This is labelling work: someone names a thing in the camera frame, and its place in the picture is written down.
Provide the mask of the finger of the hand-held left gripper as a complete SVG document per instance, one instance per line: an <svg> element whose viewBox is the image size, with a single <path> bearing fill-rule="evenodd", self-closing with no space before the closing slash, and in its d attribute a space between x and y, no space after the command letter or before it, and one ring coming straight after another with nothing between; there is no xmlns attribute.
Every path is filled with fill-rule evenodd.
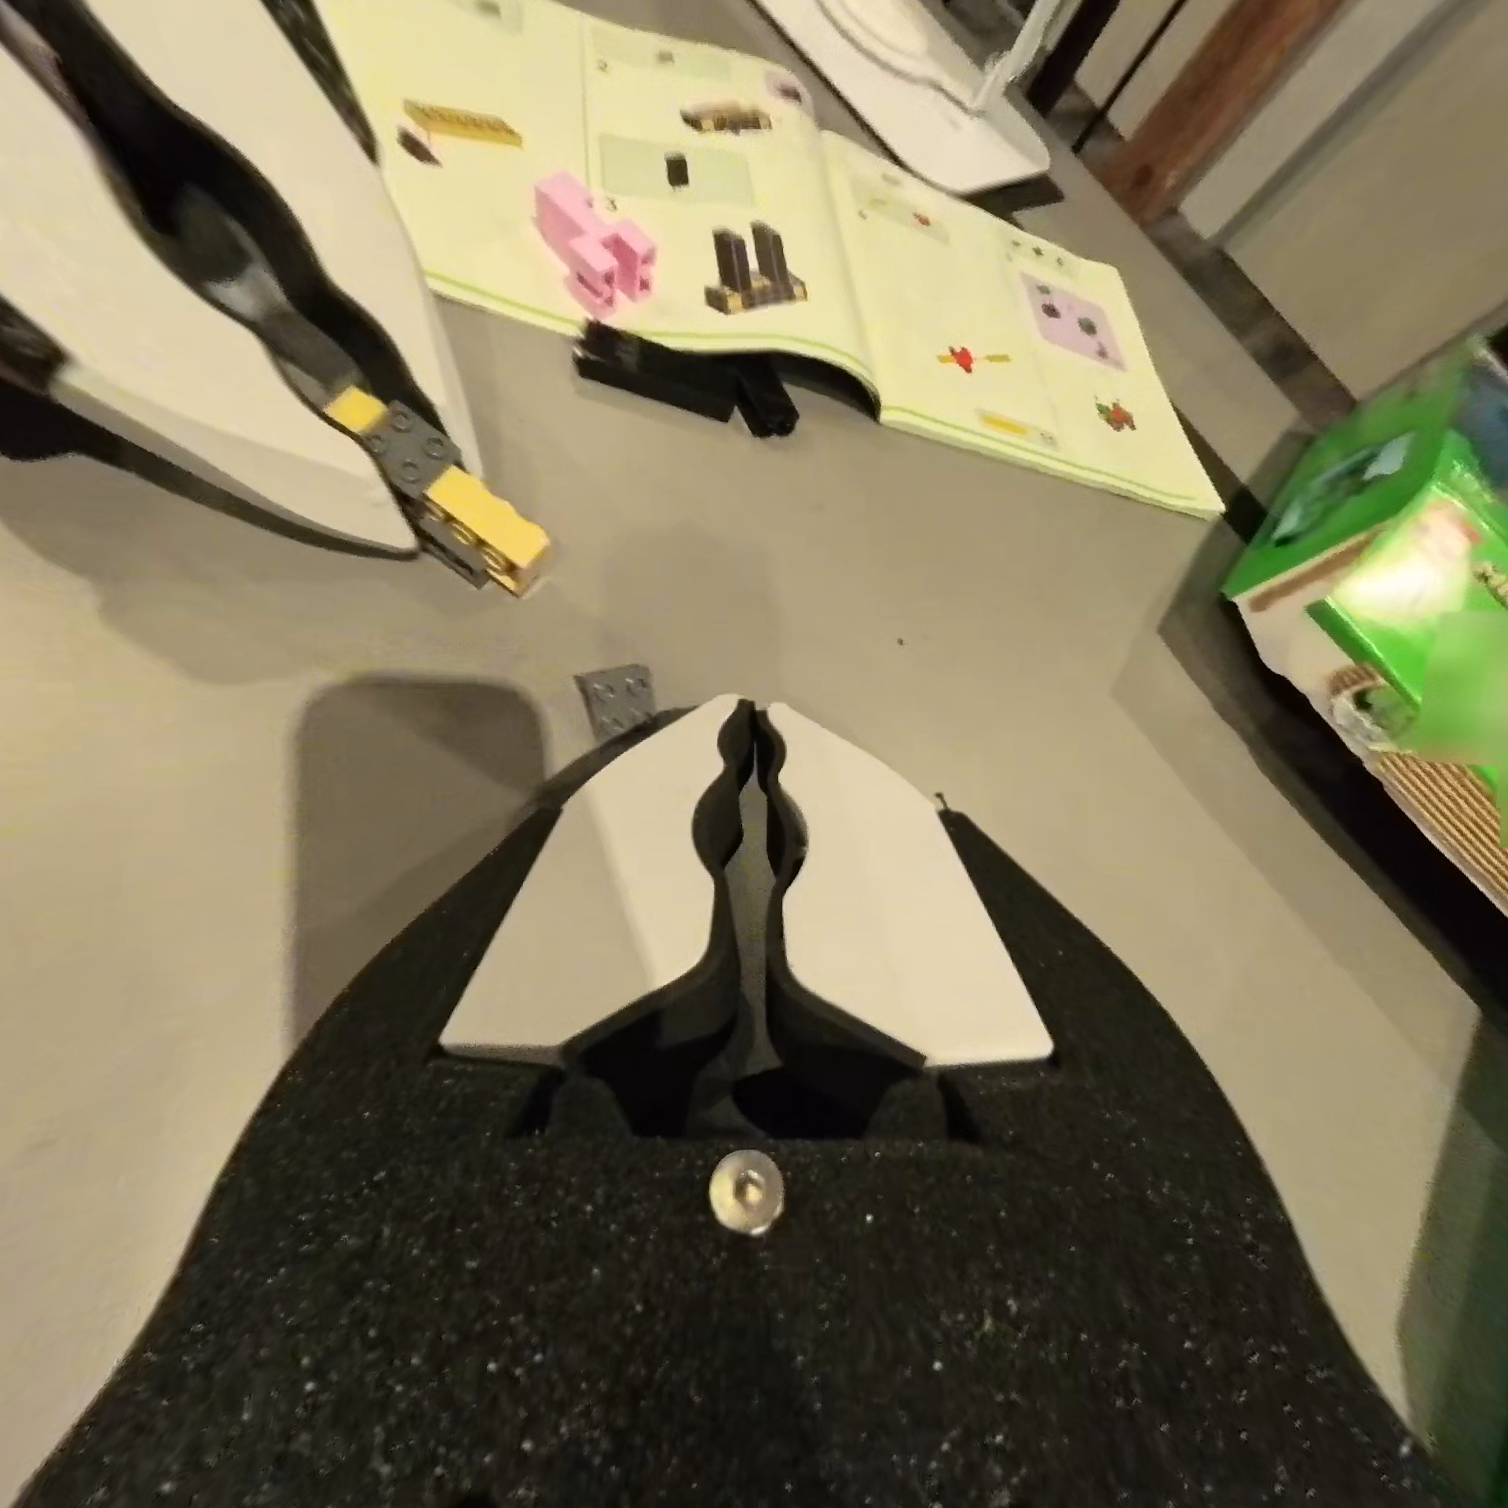
<svg viewBox="0 0 1508 1508"><path fill-rule="evenodd" d="M341 549L418 538L359 441L276 369L253 330L149 247L90 133L4 46L2 292L43 396Z"/></svg>
<svg viewBox="0 0 1508 1508"><path fill-rule="evenodd" d="M478 432L375 136L314 3L41 1L34 27L144 219L199 289L235 237L298 319L476 468Z"/></svg>

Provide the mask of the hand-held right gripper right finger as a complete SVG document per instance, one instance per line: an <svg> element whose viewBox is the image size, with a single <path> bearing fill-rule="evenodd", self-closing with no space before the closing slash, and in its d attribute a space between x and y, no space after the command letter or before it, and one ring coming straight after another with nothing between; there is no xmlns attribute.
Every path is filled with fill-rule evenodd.
<svg viewBox="0 0 1508 1508"><path fill-rule="evenodd" d="M767 709L804 842L779 903L793 983L921 1068L1045 1062L1050 1032L941 811L874 754Z"/></svg>

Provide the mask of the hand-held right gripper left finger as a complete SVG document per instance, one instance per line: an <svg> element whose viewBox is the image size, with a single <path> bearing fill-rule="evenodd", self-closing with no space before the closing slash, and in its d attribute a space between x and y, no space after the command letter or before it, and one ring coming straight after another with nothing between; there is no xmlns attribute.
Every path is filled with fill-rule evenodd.
<svg viewBox="0 0 1508 1508"><path fill-rule="evenodd" d="M738 773L734 693L634 741L565 797L440 1032L456 1057L564 1066L711 951L725 858L695 836Z"/></svg>

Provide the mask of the dark grey square plate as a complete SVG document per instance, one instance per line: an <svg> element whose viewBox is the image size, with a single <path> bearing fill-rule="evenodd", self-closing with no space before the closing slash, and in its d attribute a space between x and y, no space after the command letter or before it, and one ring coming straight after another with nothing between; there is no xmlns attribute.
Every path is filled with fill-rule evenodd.
<svg viewBox="0 0 1508 1508"><path fill-rule="evenodd" d="M404 402L379 409L363 429L363 443L388 486L413 504L451 468L461 466L460 447Z"/></svg>
<svg viewBox="0 0 1508 1508"><path fill-rule="evenodd" d="M574 685L596 745L607 745L653 723L657 698L648 666L623 664L580 671Z"/></svg>

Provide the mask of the long yellow building brick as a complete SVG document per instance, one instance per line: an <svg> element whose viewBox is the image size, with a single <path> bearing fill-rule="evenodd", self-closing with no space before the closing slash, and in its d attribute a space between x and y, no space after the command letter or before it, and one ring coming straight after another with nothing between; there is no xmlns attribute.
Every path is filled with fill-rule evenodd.
<svg viewBox="0 0 1508 1508"><path fill-rule="evenodd" d="M323 405L323 414L373 463L363 443L363 429L388 404L361 386L346 386ZM478 588L497 585L515 596L524 596L533 587L551 551L548 533L495 495L463 463L445 472L420 504L407 502L390 486L388 490L420 547L467 583Z"/></svg>

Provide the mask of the pink brick figure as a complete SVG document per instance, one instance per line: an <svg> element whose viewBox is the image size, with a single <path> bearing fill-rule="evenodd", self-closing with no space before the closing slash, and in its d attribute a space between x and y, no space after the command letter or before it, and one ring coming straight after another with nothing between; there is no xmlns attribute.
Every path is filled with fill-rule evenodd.
<svg viewBox="0 0 1508 1508"><path fill-rule="evenodd" d="M558 172L535 181L533 222L564 269L562 285L589 316L603 317L653 292L653 238L630 219L603 217L574 176Z"/></svg>

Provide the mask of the long black brick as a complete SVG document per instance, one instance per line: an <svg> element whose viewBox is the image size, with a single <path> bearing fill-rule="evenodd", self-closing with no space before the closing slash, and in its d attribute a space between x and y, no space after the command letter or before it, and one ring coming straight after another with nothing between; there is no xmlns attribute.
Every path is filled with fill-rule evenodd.
<svg viewBox="0 0 1508 1508"><path fill-rule="evenodd" d="M576 375L594 384L727 423L740 384L718 357L680 352L637 332L587 321L573 352Z"/></svg>

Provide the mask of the short black brick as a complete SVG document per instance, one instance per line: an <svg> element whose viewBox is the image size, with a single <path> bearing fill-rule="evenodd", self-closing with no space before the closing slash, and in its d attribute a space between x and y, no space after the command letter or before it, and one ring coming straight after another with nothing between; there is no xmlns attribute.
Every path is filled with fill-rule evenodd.
<svg viewBox="0 0 1508 1508"><path fill-rule="evenodd" d="M793 404L777 364L767 353L741 352L729 359L736 405L750 436L786 439L799 425Z"/></svg>

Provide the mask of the green cardboard box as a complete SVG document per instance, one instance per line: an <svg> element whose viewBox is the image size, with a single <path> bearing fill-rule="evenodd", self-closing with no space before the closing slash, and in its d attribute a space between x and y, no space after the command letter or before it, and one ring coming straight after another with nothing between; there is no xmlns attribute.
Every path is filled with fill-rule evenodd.
<svg viewBox="0 0 1508 1508"><path fill-rule="evenodd" d="M1504 912L1504 334L1314 438L1223 596L1260 662Z"/></svg>

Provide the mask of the pale green instruction booklet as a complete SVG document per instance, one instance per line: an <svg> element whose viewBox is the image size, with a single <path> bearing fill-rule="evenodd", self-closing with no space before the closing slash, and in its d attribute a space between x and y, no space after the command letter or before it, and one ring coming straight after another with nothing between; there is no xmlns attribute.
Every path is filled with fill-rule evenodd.
<svg viewBox="0 0 1508 1508"><path fill-rule="evenodd" d="M535 228L565 172L657 247L605 325L810 359L880 423L1217 517L1120 273L824 131L758 55L564 3L318 3L427 283L524 325L589 316Z"/></svg>

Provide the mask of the white lamp base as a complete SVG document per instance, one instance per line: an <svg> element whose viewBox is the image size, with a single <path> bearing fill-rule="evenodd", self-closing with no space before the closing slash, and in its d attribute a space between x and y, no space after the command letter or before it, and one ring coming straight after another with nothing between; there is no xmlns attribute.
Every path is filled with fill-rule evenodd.
<svg viewBox="0 0 1508 1508"><path fill-rule="evenodd" d="M1005 50L973 64L917 1L758 1L871 134L953 197L1043 186L1050 150L1007 91L1034 62L1061 3L1038 3Z"/></svg>

